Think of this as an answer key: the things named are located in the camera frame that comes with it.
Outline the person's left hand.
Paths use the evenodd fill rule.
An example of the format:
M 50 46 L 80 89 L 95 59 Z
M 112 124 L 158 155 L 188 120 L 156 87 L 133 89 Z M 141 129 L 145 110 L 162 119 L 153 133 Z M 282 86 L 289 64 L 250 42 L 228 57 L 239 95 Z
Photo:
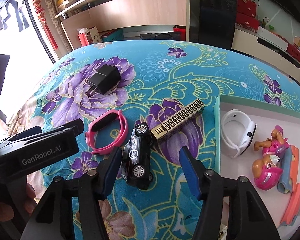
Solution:
M 36 192 L 33 186 L 29 183 L 27 183 L 25 187 L 25 192 L 26 197 L 21 202 L 23 204 L 22 210 L 30 216 L 33 213 L 35 207 L 37 206 Z M 0 201 L 0 222 L 7 222 L 9 220 L 12 220 L 15 215 L 15 211 L 18 211 L 18 206 L 16 205 L 15 207 L 15 204 L 17 202 L 17 200 L 15 200 L 15 196 L 13 196 L 11 200 L 11 204 L 13 206 L 11 206 L 9 202 Z

